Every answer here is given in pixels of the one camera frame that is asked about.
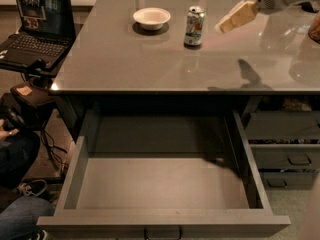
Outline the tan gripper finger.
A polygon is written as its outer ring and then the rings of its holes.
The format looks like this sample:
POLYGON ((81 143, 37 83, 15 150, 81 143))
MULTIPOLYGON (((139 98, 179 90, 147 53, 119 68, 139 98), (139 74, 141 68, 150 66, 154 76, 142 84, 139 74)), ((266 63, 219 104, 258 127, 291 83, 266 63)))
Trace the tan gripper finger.
POLYGON ((253 21, 259 8, 254 1, 240 1, 215 26, 218 33, 228 33, 253 21))

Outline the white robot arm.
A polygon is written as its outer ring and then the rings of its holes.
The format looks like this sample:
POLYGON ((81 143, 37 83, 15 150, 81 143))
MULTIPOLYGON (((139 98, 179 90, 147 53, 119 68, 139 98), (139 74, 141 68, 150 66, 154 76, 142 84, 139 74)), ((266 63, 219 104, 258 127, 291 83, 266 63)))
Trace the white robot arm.
POLYGON ((218 33, 228 33, 253 21, 258 14, 271 15, 304 2, 320 0, 247 0, 238 2, 215 26, 218 33))

